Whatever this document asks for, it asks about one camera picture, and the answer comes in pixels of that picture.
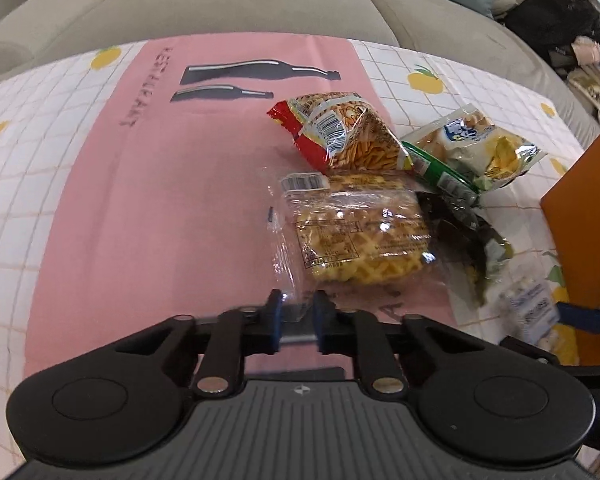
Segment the green white chip bag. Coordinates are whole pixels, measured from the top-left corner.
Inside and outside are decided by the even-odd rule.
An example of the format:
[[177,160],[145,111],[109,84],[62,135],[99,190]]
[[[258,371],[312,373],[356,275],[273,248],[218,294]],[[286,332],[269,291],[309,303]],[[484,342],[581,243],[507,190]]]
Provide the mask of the green white chip bag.
[[414,171],[449,196],[475,204],[526,174],[545,153],[468,104],[402,138]]

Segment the black backpack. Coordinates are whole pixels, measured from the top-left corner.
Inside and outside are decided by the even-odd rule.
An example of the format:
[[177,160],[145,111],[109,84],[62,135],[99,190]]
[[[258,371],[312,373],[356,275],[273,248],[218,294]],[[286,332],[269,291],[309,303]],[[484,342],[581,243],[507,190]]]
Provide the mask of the black backpack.
[[554,70],[600,63],[600,14],[588,0],[524,0],[503,23]]

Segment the red fries snack bag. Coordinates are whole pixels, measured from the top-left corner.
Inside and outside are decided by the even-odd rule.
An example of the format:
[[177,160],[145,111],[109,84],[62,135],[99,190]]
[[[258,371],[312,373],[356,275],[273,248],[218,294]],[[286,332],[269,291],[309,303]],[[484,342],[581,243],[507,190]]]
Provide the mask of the red fries snack bag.
[[354,92],[313,93],[276,103],[268,117],[287,130],[316,170],[410,171],[411,155],[375,107]]

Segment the pink white tablecloth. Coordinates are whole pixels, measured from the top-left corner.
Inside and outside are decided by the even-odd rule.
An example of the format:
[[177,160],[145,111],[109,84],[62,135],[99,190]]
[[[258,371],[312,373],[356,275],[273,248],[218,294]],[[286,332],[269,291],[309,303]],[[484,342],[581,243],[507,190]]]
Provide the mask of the pink white tablecloth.
[[372,42],[235,32],[140,41],[0,81],[0,479],[22,455],[23,378],[170,318],[275,287],[268,187],[306,171],[268,111],[351,91],[397,134],[465,103],[545,157],[489,193],[513,270],[550,274],[541,197],[582,155],[553,99],[462,63]]

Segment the dark green seaweed bag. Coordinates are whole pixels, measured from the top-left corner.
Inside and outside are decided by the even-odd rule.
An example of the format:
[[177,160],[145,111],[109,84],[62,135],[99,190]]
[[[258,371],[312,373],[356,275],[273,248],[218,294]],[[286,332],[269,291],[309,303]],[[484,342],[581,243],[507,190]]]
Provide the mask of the dark green seaweed bag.
[[459,262],[478,304],[514,256],[512,244],[474,208],[449,195],[417,191],[416,198],[432,237],[432,247],[446,260]]

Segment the beige sofa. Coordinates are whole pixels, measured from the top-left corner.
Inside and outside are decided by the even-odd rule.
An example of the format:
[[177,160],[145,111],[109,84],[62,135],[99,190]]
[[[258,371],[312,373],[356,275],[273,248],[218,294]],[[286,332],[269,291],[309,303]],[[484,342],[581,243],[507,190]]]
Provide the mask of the beige sofa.
[[367,40],[449,58],[547,96],[582,145],[600,134],[539,55],[512,32],[449,0],[7,0],[0,80],[128,42],[207,32],[294,32]]

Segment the clear waffle snack bag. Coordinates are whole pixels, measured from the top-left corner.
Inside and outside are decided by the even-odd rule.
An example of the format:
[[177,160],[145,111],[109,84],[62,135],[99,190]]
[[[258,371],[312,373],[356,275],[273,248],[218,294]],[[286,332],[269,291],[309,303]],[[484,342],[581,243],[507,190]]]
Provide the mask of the clear waffle snack bag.
[[324,292],[341,310],[411,311],[446,300],[434,230],[403,174],[265,170],[268,236],[287,301]]

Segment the orange storage box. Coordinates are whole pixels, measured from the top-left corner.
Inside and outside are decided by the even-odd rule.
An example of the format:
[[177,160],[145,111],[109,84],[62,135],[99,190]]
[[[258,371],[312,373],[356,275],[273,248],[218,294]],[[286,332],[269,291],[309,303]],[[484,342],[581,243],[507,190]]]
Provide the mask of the orange storage box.
[[[551,279],[556,304],[600,309],[600,136],[541,198],[541,209],[562,272]],[[579,362],[600,365],[600,334],[572,328]]]

